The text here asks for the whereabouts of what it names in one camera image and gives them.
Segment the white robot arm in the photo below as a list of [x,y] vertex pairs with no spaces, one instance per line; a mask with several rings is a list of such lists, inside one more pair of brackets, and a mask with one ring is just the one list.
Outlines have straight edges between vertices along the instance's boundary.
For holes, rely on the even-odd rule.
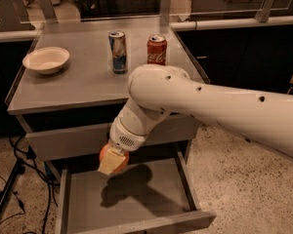
[[144,64],[128,78],[129,98],[100,152],[99,172],[128,164],[149,133],[172,112],[260,144],[293,159],[293,96],[195,82],[180,67]]

